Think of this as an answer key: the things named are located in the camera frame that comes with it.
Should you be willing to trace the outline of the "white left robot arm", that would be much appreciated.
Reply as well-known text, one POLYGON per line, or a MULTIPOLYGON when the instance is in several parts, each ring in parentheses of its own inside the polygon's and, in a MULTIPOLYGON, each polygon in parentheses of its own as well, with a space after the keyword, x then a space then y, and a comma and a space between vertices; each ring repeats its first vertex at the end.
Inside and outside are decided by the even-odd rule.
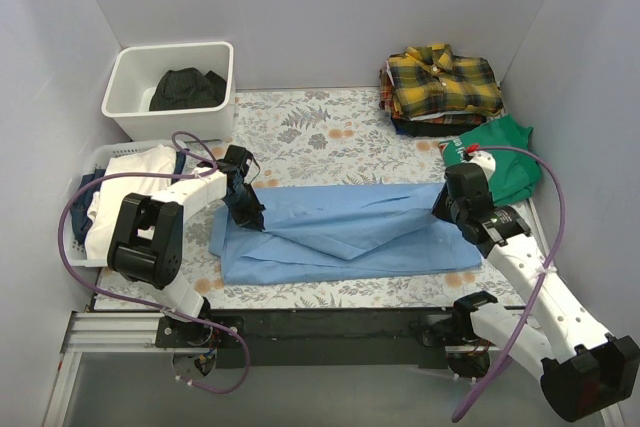
POLYGON ((131 282, 140 282, 160 308, 180 320, 178 334, 193 347, 205 345, 213 333, 209 310, 181 272, 183 227, 214 201, 222 201, 237 226, 264 229, 265 207, 246 180, 254 155, 232 145, 225 157, 203 162, 189 179, 152 195, 124 197, 107 255, 108 267, 131 282))

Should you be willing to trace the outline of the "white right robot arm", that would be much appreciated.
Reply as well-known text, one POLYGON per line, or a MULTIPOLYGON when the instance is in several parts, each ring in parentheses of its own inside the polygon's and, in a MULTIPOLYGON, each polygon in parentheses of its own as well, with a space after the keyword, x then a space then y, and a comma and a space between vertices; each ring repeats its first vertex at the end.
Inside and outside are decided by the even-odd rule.
POLYGON ((454 336, 469 345, 486 340, 501 353, 451 419, 460 421, 489 384, 517 363, 539 382, 554 412, 575 422, 631 397, 639 346, 594 318, 556 273, 556 252, 543 254, 526 221, 513 208, 495 205, 489 189, 495 150, 473 145, 464 162, 446 169, 433 214, 455 225, 526 304, 516 315, 487 292, 455 302, 454 336))

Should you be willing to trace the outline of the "light blue long sleeve shirt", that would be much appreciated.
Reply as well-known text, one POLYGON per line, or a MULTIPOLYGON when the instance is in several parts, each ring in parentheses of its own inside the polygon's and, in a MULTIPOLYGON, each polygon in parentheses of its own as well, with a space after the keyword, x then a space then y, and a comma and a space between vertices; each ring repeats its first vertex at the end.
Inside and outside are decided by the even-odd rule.
POLYGON ((228 285, 275 285, 475 270, 481 255, 431 208, 440 184, 261 189, 264 228, 213 215, 208 250, 228 285))

